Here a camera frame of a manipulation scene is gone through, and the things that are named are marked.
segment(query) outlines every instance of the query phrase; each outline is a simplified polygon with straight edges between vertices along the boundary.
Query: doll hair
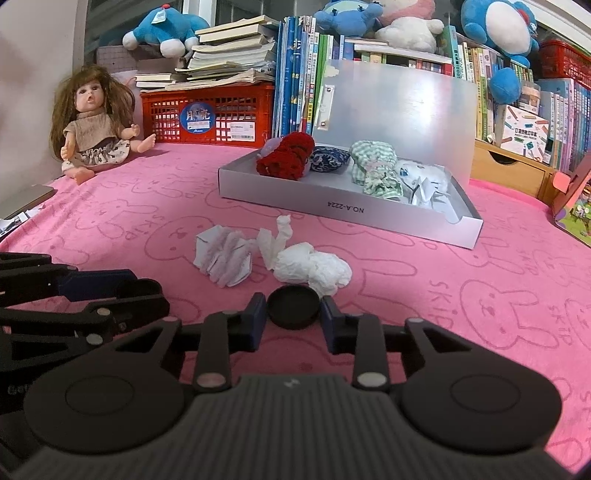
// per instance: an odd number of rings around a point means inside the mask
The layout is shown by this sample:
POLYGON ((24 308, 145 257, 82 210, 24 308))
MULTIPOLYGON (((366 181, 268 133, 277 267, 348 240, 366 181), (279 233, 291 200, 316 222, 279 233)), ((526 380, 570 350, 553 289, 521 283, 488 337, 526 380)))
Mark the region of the doll hair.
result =
POLYGON ((135 97, 128 86, 115 80, 106 68, 99 65, 82 67, 71 77, 64 80, 57 89, 51 116, 50 144, 51 150, 60 158, 60 150, 64 146, 64 129, 76 120, 76 91, 81 86, 97 80, 105 94, 106 113, 111 117, 116 131, 131 126, 135 109, 135 97))

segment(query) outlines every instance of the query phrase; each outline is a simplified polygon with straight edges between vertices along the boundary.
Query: doll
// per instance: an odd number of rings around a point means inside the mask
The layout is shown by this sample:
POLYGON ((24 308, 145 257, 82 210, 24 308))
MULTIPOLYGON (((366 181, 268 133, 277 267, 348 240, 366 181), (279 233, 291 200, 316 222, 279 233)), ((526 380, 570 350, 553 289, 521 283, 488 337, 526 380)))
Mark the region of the doll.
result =
POLYGON ((82 68, 60 86, 51 119, 51 149, 61 170, 78 185, 98 171, 123 163, 129 151, 144 153, 156 135, 139 134, 132 125, 135 98, 131 90, 98 65, 82 68))

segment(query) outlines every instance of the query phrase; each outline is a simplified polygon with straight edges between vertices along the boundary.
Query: doll hand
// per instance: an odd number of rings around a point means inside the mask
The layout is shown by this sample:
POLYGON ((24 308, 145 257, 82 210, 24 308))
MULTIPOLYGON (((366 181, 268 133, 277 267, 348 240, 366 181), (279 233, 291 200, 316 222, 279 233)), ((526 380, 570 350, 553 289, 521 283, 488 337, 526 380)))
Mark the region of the doll hand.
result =
POLYGON ((76 143, 70 138, 66 137, 66 144, 60 150, 60 157, 62 160, 70 160, 74 156, 74 148, 76 143))

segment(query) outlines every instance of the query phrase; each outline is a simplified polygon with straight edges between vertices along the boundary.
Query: black lid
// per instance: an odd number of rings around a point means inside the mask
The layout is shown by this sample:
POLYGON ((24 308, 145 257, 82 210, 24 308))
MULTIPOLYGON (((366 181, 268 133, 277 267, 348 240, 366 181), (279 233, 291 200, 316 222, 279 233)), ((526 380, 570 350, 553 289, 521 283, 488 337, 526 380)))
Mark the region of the black lid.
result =
POLYGON ((318 294, 305 285, 284 285, 267 300, 269 318, 287 330, 302 330, 312 325, 319 310, 318 294))

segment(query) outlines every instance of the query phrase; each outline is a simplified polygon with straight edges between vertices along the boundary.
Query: gray tray box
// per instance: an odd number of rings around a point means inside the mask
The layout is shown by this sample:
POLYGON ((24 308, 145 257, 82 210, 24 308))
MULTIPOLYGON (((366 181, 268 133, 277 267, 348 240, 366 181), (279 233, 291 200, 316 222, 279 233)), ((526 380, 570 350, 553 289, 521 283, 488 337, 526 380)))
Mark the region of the gray tray box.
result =
POLYGON ((399 158, 442 166, 451 178, 448 204, 438 211, 363 194, 351 181, 351 161, 299 181, 262 177, 255 168, 257 152, 219 169, 219 192, 228 199, 472 249, 483 224, 464 191, 475 124, 476 86, 470 82, 407 67, 332 60, 321 86, 316 144, 348 150, 357 140, 385 141, 399 158))

